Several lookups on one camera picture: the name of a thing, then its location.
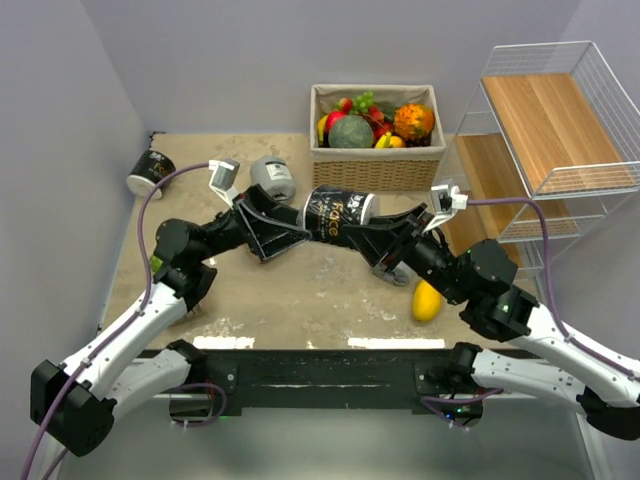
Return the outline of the black paper towel roll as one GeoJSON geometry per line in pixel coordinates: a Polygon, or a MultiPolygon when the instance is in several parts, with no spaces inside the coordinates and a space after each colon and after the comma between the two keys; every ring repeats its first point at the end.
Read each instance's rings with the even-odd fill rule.
{"type": "Polygon", "coordinates": [[[156,150],[146,150],[126,178],[126,186],[137,197],[147,197],[161,180],[176,171],[174,162],[156,150]]]}
{"type": "Polygon", "coordinates": [[[373,193],[319,186],[308,195],[296,223],[311,233],[312,241],[352,248],[344,227],[366,225],[379,213],[380,199],[373,193]]]}

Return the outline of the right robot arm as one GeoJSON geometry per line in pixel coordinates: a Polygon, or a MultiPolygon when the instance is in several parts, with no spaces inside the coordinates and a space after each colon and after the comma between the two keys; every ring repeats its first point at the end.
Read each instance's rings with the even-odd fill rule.
{"type": "Polygon", "coordinates": [[[512,390],[556,401],[589,425],[622,440],[639,437],[639,362],[616,353],[560,321],[554,309],[517,287],[516,264],[495,240],[455,256],[435,230],[469,205],[464,195],[443,199],[437,214],[404,215],[347,225],[343,232],[376,269],[405,263],[448,303],[463,304],[461,319],[486,339],[533,354],[518,360],[458,343],[430,375],[456,393],[512,390]]]}

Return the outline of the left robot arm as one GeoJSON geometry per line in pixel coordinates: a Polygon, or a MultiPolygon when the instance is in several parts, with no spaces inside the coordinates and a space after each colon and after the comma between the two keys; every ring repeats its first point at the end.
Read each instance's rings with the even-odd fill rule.
{"type": "Polygon", "coordinates": [[[268,260],[310,240],[298,210],[254,185],[232,198],[229,209],[208,223],[171,218],[156,230],[146,263],[143,292],[106,330],[58,364],[42,361],[31,374],[30,417],[37,435],[50,435],[82,457],[95,450],[117,419],[164,390],[200,390],[207,380],[201,352],[185,341],[161,351],[152,367],[129,366],[162,330],[183,318],[206,296],[217,276],[206,260],[241,246],[268,260]]]}

